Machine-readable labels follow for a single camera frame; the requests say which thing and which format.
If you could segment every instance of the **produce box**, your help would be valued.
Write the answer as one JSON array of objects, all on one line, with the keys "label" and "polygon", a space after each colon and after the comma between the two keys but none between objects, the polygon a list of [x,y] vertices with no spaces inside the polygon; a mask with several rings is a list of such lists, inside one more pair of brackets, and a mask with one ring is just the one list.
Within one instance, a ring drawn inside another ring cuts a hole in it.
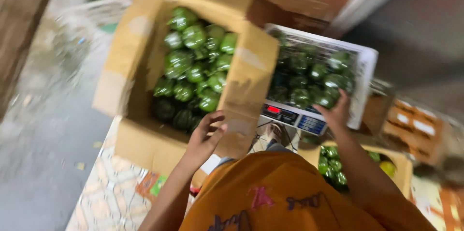
[{"label": "produce box", "polygon": [[[288,124],[314,133],[299,121],[306,117],[325,121],[312,104],[330,109],[339,98],[340,87],[351,95],[348,127],[359,129],[378,52],[274,24],[267,24],[265,30],[280,40],[278,63],[266,104],[294,113],[296,120]],[[304,104],[299,103],[302,97]]]},{"label": "produce box", "polygon": [[[321,154],[321,147],[334,147],[337,144],[333,141],[326,141],[322,145],[317,146],[310,150],[298,150],[298,154],[302,156],[305,160],[311,163],[313,166],[318,168],[319,157]],[[393,177],[391,178],[393,182],[398,186],[401,190],[403,195],[406,198],[409,198],[410,194],[410,186],[411,186],[411,177],[413,175],[413,163],[402,153],[386,150],[379,147],[373,147],[368,145],[361,145],[363,149],[370,152],[379,153],[382,160],[389,160],[391,161],[396,170],[394,172]]]},{"label": "produce box", "polygon": [[254,138],[261,107],[275,68],[278,42],[247,20],[254,0],[134,0],[113,37],[98,82],[94,108],[122,115],[115,155],[170,174],[182,157],[189,135],[151,116],[154,87],[165,74],[170,49],[166,23],[179,6],[200,19],[238,34],[235,52],[217,109],[225,111],[228,132],[217,146],[219,157],[243,157]]}]

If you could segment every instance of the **digital scale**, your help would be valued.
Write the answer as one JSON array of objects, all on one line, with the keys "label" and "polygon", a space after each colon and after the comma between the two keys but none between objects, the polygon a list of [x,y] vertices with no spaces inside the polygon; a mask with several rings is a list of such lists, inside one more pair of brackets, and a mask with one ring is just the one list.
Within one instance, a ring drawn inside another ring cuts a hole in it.
[{"label": "digital scale", "polygon": [[266,100],[266,103],[263,105],[263,109],[261,111],[261,116],[263,117],[281,122],[291,127],[299,128],[317,136],[324,134],[325,130],[327,129],[327,123],[323,120],[283,109],[277,105],[270,105],[268,102],[271,101]]}]

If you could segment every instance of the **plastic crate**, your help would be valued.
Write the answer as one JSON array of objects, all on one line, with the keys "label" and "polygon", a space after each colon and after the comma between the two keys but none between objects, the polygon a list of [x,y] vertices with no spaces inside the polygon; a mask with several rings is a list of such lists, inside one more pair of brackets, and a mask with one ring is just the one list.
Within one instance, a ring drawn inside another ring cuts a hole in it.
[{"label": "plastic crate", "polygon": [[[355,75],[355,91],[351,97],[350,118],[348,127],[359,129],[364,113],[364,106],[369,94],[369,82],[374,74],[375,64],[377,62],[378,52],[374,49],[340,41],[337,39],[327,38],[308,32],[302,32],[275,24],[266,24],[264,30],[270,33],[273,30],[279,30],[286,35],[289,44],[285,51],[296,51],[300,44],[311,44],[319,48],[316,62],[326,62],[327,58],[334,52],[347,51],[353,58],[350,69]],[[324,120],[324,117],[312,107],[301,110],[288,104],[282,104],[271,100],[266,100],[266,104],[295,112],[304,116]]]}]

